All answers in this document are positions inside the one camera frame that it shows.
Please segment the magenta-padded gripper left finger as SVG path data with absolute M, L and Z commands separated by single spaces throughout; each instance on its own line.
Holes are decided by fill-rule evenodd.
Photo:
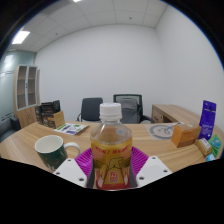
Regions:
M 92 188 L 95 181 L 95 171 L 92 150 L 87 149 L 75 159 L 66 159 L 54 172 L 67 181 L 84 188 Z

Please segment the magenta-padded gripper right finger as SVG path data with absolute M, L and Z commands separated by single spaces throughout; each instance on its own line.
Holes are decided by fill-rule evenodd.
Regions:
M 157 181 L 172 171 L 157 157 L 147 156 L 138 148 L 132 148 L 130 186 L 140 188 Z

